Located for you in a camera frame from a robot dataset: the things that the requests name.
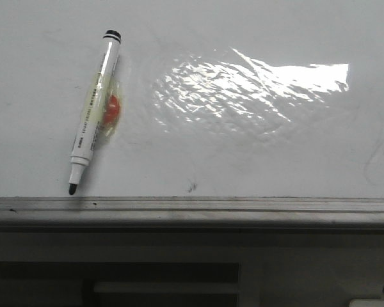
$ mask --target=whiteboard marker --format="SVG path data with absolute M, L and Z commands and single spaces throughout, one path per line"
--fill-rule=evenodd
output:
M 120 44 L 121 35 L 113 30 L 107 31 L 102 39 L 101 61 L 88 89 L 76 140 L 72 148 L 72 169 L 70 189 L 68 190 L 70 195 L 76 192 L 84 169 L 89 165 L 93 155 L 97 135 L 102 124 L 109 81 L 114 73 Z

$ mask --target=whiteboard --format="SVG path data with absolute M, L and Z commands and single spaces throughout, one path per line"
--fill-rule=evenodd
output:
M 108 29 L 124 113 L 78 196 L 384 198 L 384 1 L 0 1 L 0 196 L 67 196 Z

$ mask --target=marker barrel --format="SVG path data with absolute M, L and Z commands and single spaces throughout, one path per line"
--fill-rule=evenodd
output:
M 85 167 L 92 159 L 97 136 L 102 126 L 109 82 L 115 70 L 120 44 L 121 36 L 115 31 L 107 31 L 102 39 L 101 61 L 97 65 L 97 72 L 85 98 L 71 153 L 70 184 L 79 184 Z

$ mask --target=black marker cap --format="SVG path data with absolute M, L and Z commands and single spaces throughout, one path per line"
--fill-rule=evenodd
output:
M 114 38 L 115 40 L 117 40 L 119 43 L 121 43 L 121 34 L 114 31 L 114 30 L 108 30 L 105 32 L 105 35 L 104 37 L 110 37 L 110 38 Z

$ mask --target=marker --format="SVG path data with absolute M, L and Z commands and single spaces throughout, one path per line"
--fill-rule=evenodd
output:
M 81 121 L 78 126 L 76 140 L 71 153 L 71 176 L 68 193 L 73 195 L 80 182 L 85 167 L 91 161 L 95 142 L 104 115 L 109 81 L 114 73 L 118 50 L 121 44 L 120 33 L 109 30 L 102 39 L 102 57 L 97 65 L 97 73 L 94 75 L 91 86 L 85 98 Z

